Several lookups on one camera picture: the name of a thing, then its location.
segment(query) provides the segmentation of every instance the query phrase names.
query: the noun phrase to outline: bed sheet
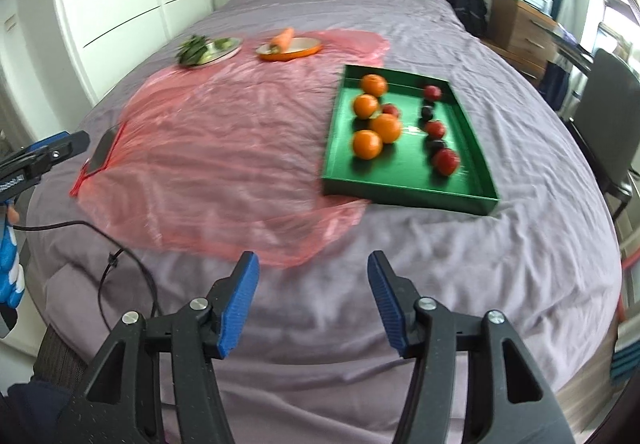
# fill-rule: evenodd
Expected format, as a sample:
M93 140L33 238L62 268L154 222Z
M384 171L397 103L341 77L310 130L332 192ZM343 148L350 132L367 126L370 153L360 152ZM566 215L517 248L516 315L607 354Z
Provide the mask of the bed sheet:
M81 124L92 137L90 149L146 77L174 61L187 34L285 26L377 32L391 44L386 68L449 80L501 202L488 217L370 205L359 225L306 264L264 268L238 348L215 363L236 441L390 442L412 363L388 346L367 284L367 255L376 249L421 293L453 311L503 310L558 390L593 354L612 319L621 279L612 221L560 120L521 75L464 31L444 0L233 0L132 71L92 110ZM71 160L44 178L28 224L84 218L67 194L82 162ZM82 227L33 234L30 246L45 294L41 312L90 358L107 335L96 290L112 248ZM189 254L138 254L169 312L232 268ZM129 309L150 309L143 281L124 259L104 297L112 323ZM466 390L458 361L452 442L460 441Z

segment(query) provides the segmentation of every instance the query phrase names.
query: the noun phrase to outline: orange plate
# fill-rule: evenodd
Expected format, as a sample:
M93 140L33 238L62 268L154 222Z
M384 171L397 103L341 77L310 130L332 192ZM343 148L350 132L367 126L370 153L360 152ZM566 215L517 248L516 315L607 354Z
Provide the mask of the orange plate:
M255 53L263 61L290 61L317 54L322 49L322 42L313 38L293 38L286 52L270 54L269 45L260 46Z

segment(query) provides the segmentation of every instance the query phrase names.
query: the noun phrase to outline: wooden cabinet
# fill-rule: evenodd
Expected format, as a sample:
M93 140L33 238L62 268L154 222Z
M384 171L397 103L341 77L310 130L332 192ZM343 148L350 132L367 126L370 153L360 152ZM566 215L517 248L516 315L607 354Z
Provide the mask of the wooden cabinet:
M494 0L483 43L516 68L534 86L556 57L556 46L544 29L556 22L519 0Z

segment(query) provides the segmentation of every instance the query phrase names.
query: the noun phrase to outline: metal bolt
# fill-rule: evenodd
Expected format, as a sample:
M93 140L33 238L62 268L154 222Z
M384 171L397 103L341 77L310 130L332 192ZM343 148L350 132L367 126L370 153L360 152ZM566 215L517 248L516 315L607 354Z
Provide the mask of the metal bolt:
M130 310L122 317L122 322L125 325L132 325L133 323L137 323L140 319L140 314L137 312Z
M495 325L502 325L505 321L504 314L499 310L492 310L486 316L489 318L489 321Z
M192 299L189 303L192 310L204 310L209 306L209 302L205 298Z
M418 299L418 307L422 310L436 310L437 306L438 304L433 298L426 297Z

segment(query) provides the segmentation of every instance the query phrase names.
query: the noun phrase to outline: black backpack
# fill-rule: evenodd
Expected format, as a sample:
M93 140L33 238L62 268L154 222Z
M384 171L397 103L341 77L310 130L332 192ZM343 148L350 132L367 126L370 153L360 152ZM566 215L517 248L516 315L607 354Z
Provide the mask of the black backpack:
M484 0L447 0L467 32L477 38L486 34L486 3Z

